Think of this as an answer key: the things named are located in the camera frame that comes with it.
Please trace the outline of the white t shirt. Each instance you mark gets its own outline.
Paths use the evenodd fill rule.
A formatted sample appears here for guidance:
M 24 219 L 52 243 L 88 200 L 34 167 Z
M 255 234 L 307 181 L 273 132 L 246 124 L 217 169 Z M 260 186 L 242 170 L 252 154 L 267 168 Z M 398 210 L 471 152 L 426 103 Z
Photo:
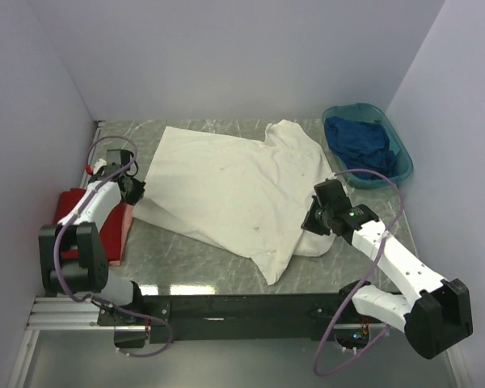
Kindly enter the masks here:
M 319 257 L 333 238 L 302 229 L 314 187 L 331 177 L 322 147 L 288 120 L 262 141 L 168 127 L 135 218 L 251 259 L 269 285 L 295 255 Z

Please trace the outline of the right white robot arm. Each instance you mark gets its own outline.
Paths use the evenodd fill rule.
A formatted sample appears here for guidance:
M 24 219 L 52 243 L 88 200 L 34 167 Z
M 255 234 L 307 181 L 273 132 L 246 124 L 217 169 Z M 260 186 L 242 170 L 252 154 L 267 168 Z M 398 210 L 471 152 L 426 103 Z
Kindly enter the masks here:
M 313 202 L 302 229 L 334 234 L 369 257 L 395 284 L 399 294 L 357 281 L 329 326 L 340 316 L 355 323 L 363 316 L 378 319 L 405 334 L 423 358 L 432 359 L 473 333 L 470 292 L 459 279 L 446 280 L 413 255 L 366 205 L 352 205 L 343 184 L 327 179 L 315 185 Z

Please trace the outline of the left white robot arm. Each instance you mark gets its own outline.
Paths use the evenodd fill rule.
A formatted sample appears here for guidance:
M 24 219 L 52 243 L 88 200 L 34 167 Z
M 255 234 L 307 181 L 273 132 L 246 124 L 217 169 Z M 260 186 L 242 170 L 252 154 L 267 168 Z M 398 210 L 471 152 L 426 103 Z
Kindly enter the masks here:
M 45 292 L 65 294 L 78 302 L 77 294 L 82 293 L 85 298 L 117 306 L 116 314 L 128 325 L 145 317 L 146 306 L 136 282 L 109 272 L 100 231 L 117 205 L 135 205 L 143 197 L 145 184 L 129 173 L 136 166 L 134 152 L 108 150 L 105 164 L 91 173 L 83 197 L 59 221 L 42 226 L 38 234 Z

